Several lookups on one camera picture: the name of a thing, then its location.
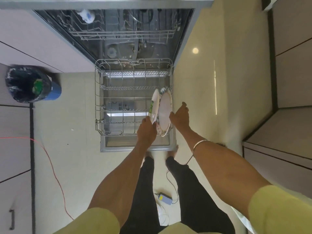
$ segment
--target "black pants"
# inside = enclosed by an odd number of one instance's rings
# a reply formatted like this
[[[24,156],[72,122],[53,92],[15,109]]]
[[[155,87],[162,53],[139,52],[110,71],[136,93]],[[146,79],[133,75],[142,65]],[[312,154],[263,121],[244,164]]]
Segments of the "black pants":
[[[188,165],[181,165],[173,157],[169,157],[166,166],[177,181],[181,223],[197,233],[235,233],[228,215],[217,207]],[[156,234],[165,228],[159,224],[153,175],[154,160],[146,157],[140,170],[129,217],[120,234]]]

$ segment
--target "trash can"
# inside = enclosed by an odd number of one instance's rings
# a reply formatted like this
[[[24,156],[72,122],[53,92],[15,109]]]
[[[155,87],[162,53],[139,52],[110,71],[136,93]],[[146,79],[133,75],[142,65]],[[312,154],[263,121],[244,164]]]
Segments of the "trash can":
[[[51,77],[30,66],[10,67],[5,82],[12,97],[20,103],[55,100],[62,92]]]

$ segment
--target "tiled floor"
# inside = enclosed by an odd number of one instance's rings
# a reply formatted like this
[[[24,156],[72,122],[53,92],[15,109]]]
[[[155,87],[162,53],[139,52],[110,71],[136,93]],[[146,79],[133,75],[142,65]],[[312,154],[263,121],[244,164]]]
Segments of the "tiled floor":
[[[127,153],[100,153],[95,130],[94,73],[61,74],[62,95],[35,104],[35,138],[45,145],[63,186],[68,212],[79,216],[100,181]],[[174,74],[174,110],[188,104],[191,127],[202,136],[241,152],[240,142],[271,110],[267,20],[260,0],[216,0],[204,9]],[[177,161],[191,156],[184,139]],[[176,199],[166,179],[164,153],[154,153],[154,189]],[[51,234],[70,222],[48,158],[38,146],[36,162],[37,233]],[[217,205],[229,214],[236,233],[245,229],[231,207],[214,193],[194,159],[189,162]],[[170,224],[180,220],[179,204],[163,204]]]

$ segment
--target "yellow sleeve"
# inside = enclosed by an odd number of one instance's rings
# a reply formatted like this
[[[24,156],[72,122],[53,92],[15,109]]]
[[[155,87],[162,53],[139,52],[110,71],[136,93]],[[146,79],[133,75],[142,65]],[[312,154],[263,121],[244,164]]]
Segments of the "yellow sleeve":
[[[119,234],[119,231],[119,221],[112,212],[91,208],[54,234]]]
[[[311,234],[312,206],[276,186],[265,186],[252,197],[249,218],[258,234]]]

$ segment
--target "bangle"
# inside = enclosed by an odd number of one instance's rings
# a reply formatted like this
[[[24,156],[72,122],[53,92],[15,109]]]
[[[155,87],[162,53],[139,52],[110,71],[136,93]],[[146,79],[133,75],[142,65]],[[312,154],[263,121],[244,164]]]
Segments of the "bangle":
[[[193,156],[194,156],[194,150],[195,150],[196,146],[199,145],[201,142],[204,142],[204,141],[210,141],[210,140],[208,140],[208,139],[203,139],[203,140],[201,140],[201,141],[198,141],[198,142],[194,145],[193,152],[192,152]]]

